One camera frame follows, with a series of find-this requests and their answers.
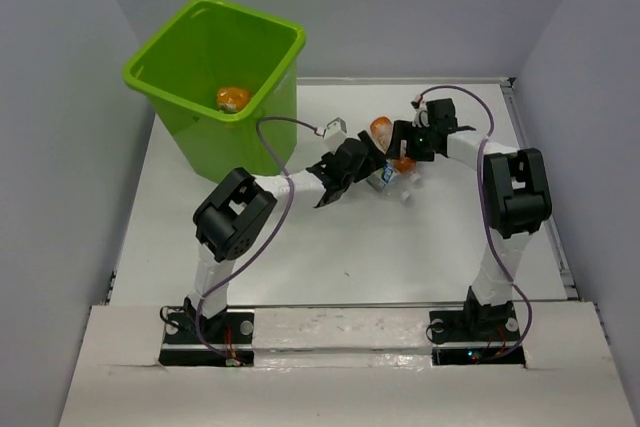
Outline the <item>orange capped orange label bottle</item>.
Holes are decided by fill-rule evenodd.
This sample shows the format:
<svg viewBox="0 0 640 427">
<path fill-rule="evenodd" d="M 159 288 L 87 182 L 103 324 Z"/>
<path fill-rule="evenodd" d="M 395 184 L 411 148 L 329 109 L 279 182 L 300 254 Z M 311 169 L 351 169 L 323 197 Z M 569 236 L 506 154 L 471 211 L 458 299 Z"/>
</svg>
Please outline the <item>orange capped orange label bottle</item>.
<svg viewBox="0 0 640 427">
<path fill-rule="evenodd" d="M 386 116 L 377 117 L 371 122 L 369 132 L 380 150 L 386 153 L 391 144 L 393 122 Z M 401 174 L 410 175 L 416 169 L 416 162 L 404 153 L 399 159 L 390 159 L 389 162 Z"/>
</svg>

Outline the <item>clear bottle green white label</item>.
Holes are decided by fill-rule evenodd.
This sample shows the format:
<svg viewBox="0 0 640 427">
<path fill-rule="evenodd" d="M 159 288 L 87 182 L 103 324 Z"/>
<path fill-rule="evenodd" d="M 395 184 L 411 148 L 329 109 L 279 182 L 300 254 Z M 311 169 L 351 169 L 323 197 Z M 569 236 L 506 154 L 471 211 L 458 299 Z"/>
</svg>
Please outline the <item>clear bottle green white label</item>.
<svg viewBox="0 0 640 427">
<path fill-rule="evenodd" d="M 366 182 L 378 194 L 407 204 L 412 200 L 413 190 L 421 184 L 422 177 L 415 171 L 401 173 L 391 164 L 386 164 L 370 174 Z"/>
</svg>

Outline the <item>small orange juice bottle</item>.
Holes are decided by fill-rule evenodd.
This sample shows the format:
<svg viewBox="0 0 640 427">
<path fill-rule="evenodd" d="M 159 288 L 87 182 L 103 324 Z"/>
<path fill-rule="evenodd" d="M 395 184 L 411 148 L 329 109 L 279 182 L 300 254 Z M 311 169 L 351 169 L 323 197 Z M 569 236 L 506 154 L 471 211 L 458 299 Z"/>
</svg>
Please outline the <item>small orange juice bottle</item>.
<svg viewBox="0 0 640 427">
<path fill-rule="evenodd" d="M 216 103 L 219 110 L 226 114 L 241 112 L 250 102 L 249 90 L 239 87 L 221 87 L 216 93 Z"/>
</svg>

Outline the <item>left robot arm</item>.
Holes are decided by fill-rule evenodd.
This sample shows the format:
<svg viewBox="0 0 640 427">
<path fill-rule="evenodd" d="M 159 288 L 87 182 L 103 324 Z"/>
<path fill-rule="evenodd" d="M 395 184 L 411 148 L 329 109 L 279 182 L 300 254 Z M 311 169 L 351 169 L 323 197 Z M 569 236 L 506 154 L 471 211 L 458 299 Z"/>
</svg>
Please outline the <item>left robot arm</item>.
<svg viewBox="0 0 640 427">
<path fill-rule="evenodd" d="M 251 250 L 274 213 L 279 219 L 250 262 L 266 250 L 291 211 L 338 201 L 352 184 L 384 164 L 384 154 L 362 131 L 295 173 L 259 176 L 242 167 L 229 172 L 193 215 L 199 261 L 194 286 L 184 300 L 189 333 L 201 342 L 219 335 L 228 307 L 228 285 L 247 269 L 245 265 L 236 268 L 235 263 Z"/>
</svg>

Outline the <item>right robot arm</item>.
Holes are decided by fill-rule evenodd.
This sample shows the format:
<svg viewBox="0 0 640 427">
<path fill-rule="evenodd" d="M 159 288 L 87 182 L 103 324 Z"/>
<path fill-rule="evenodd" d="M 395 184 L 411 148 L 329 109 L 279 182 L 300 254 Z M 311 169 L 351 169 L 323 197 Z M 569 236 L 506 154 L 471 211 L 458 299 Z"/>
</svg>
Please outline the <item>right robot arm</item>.
<svg viewBox="0 0 640 427">
<path fill-rule="evenodd" d="M 441 155 L 476 174 L 486 247 L 463 307 L 431 316 L 427 334 L 435 344 L 489 341 L 515 320 L 513 298 L 526 295 L 516 277 L 531 238 L 552 213 L 542 153 L 493 140 L 458 122 L 452 99 L 411 103 L 411 121 L 394 122 L 387 155 L 430 162 Z"/>
</svg>

